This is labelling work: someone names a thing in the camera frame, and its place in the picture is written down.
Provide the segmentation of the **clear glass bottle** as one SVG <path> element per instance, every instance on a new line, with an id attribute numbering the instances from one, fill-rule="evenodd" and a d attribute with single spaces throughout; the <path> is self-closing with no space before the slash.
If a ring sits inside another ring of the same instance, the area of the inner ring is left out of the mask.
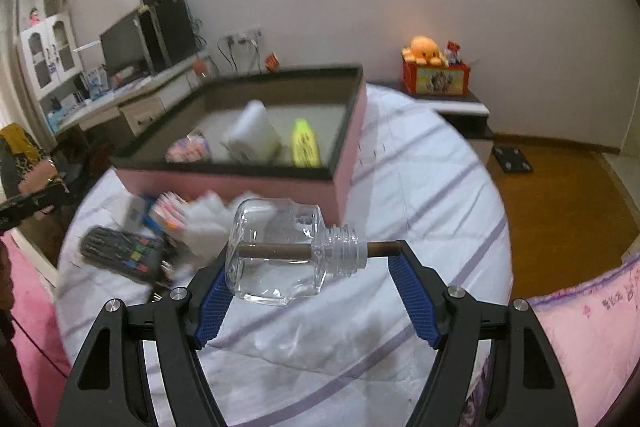
<path id="1" fill-rule="evenodd" d="M 224 278 L 235 297 L 284 307 L 399 253 L 396 242 L 368 242 L 351 225 L 326 225 L 317 205 L 251 198 L 236 210 Z"/>

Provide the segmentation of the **white astronaut figurine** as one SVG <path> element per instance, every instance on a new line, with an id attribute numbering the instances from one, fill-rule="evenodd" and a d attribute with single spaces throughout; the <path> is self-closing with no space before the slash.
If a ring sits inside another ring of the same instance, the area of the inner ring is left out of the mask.
<path id="1" fill-rule="evenodd" d="M 186 204 L 183 210 L 182 243 L 201 261 L 217 258 L 227 244 L 239 205 L 258 194 L 245 192 L 226 202 L 215 192 Z"/>

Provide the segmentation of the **office chair with leopard cloth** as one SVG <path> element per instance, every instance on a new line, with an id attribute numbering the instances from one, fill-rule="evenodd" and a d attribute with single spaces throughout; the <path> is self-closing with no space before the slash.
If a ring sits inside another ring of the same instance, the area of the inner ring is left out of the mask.
<path id="1" fill-rule="evenodd" d="M 19 124 L 1 129 L 1 188 L 6 199 L 39 192 L 63 183 L 70 197 L 85 192 L 89 181 L 86 158 L 74 157 L 62 143 L 45 150 Z"/>

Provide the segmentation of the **pink quilt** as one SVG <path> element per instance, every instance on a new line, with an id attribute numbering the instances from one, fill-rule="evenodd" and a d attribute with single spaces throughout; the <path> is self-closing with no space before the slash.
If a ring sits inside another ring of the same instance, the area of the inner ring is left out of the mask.
<path id="1" fill-rule="evenodd" d="M 639 256 L 529 304 L 560 362 L 578 424 L 597 425 L 639 362 Z"/>

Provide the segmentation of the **white cube box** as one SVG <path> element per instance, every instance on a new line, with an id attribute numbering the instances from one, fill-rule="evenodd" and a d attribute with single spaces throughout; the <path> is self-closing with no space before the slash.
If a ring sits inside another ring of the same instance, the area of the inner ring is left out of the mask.
<path id="1" fill-rule="evenodd" d="M 148 214 L 149 203 L 143 196 L 134 196 L 130 199 L 129 206 L 122 221 L 122 231 L 127 233 L 137 233 L 142 230 L 146 215 Z"/>

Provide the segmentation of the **black remote control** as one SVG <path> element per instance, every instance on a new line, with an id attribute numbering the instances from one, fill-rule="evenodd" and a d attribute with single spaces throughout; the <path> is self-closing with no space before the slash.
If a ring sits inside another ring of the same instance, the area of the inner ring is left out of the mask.
<path id="1" fill-rule="evenodd" d="M 104 227 L 94 227 L 81 239 L 85 259 L 138 282 L 153 284 L 162 275 L 165 242 Z"/>

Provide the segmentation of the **white desk with drawers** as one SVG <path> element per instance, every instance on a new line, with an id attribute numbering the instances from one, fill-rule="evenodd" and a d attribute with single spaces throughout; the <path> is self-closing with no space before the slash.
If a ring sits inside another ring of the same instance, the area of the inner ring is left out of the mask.
<path id="1" fill-rule="evenodd" d="M 63 132 L 73 127 L 79 126 L 82 130 L 87 130 L 118 117 L 125 105 L 147 98 L 189 72 L 196 75 L 193 66 L 197 62 L 203 62 L 206 66 L 206 72 L 209 74 L 217 74 L 217 66 L 209 53 L 198 52 L 159 74 L 134 80 L 123 88 L 107 92 L 96 101 L 88 100 L 81 103 L 72 113 L 65 115 L 58 122 L 52 135 L 58 138 Z"/>

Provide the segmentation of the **pink white block toy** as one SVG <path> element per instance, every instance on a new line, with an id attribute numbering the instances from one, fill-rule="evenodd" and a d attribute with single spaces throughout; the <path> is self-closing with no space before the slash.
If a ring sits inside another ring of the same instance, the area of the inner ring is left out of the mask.
<path id="1" fill-rule="evenodd" d="M 189 208 L 190 202 L 175 193 L 167 192 L 153 202 L 149 216 L 164 233 L 174 239 L 181 239 L 186 229 Z"/>

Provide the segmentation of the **white glass door cabinet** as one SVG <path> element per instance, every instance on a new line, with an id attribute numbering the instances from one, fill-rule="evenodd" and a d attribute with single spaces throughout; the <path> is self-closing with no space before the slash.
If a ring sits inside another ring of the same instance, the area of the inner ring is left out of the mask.
<path id="1" fill-rule="evenodd" d="M 36 100 L 82 72 L 70 14 L 47 17 L 21 32 L 23 65 Z"/>

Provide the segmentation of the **pink toy in box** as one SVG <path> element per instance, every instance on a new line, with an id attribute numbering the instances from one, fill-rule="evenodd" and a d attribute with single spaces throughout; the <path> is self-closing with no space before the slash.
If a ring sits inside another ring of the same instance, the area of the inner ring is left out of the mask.
<path id="1" fill-rule="evenodd" d="M 180 162 L 180 164 L 190 164 L 190 162 L 206 161 L 212 157 L 208 143 L 201 134 L 190 134 L 172 143 L 166 150 L 165 160 L 168 162 Z"/>

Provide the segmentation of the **black computer monitor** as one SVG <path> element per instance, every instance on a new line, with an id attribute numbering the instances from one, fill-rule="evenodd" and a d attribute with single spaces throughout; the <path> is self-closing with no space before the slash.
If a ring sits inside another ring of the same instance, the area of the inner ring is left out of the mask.
<path id="1" fill-rule="evenodd" d="M 113 77 L 127 68 L 149 72 L 145 57 L 139 11 L 133 10 L 100 35 L 105 72 Z"/>

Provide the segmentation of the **black floor scale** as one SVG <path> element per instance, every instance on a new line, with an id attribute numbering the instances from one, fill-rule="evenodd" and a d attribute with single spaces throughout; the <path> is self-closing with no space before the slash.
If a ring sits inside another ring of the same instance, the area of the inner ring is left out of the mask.
<path id="1" fill-rule="evenodd" d="M 492 156 L 504 173 L 532 173 L 533 167 L 524 153 L 515 146 L 498 145 L 492 148 Z"/>

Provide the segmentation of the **black computer tower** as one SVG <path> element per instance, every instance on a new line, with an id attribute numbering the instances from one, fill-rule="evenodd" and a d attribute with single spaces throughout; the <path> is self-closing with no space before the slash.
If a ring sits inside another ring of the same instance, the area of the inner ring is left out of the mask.
<path id="1" fill-rule="evenodd" d="M 198 52 L 183 0 L 164 0 L 138 9 L 143 49 L 152 72 L 163 72 Z"/>

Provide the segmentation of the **black white nightstand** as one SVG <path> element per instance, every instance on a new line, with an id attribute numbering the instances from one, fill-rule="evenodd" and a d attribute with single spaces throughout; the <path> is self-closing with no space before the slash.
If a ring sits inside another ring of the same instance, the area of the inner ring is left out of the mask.
<path id="1" fill-rule="evenodd" d="M 411 94 L 401 79 L 371 80 L 370 84 L 392 89 L 425 102 L 469 142 L 485 165 L 488 164 L 494 147 L 494 134 L 488 124 L 490 113 L 486 105 L 473 93 L 453 96 Z"/>

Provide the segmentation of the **pink black storage box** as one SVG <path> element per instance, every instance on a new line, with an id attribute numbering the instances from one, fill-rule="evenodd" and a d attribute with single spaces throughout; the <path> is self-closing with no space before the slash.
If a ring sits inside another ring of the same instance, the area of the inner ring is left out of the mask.
<path id="1" fill-rule="evenodd" d="M 246 192 L 345 216 L 367 107 L 359 65 L 224 78 L 166 110 L 112 159 L 134 194 Z"/>

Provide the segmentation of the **yellow highlighter pen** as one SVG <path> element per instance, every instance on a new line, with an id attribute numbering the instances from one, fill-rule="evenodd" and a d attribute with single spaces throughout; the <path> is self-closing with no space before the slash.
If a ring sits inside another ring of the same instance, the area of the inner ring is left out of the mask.
<path id="1" fill-rule="evenodd" d="M 295 167 L 321 166 L 319 147 L 311 125 L 304 118 L 296 118 L 291 139 L 292 161 Z"/>

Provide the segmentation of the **red picture box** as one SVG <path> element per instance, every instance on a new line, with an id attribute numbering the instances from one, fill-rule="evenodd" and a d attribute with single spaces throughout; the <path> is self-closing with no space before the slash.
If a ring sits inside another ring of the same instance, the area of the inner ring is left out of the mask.
<path id="1" fill-rule="evenodd" d="M 444 67 L 402 60 L 402 81 L 412 95 L 467 95 L 470 74 L 465 64 Z"/>

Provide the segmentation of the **orange octopus plush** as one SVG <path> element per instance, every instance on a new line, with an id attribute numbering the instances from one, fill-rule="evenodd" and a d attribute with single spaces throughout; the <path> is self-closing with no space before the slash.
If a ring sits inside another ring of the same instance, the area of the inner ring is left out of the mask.
<path id="1" fill-rule="evenodd" d="M 415 36 L 410 44 L 401 50 L 401 55 L 406 61 L 426 64 L 433 67 L 447 67 L 445 55 L 439 49 L 438 44 L 431 38 Z"/>

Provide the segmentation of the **white wall power strip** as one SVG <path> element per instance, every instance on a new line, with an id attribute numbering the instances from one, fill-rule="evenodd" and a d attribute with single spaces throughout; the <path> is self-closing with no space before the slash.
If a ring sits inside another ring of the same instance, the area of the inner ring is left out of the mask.
<path id="1" fill-rule="evenodd" d="M 254 25 L 248 29 L 232 32 L 222 37 L 222 40 L 231 44 L 244 44 L 250 41 L 258 42 L 262 38 L 262 26 Z"/>

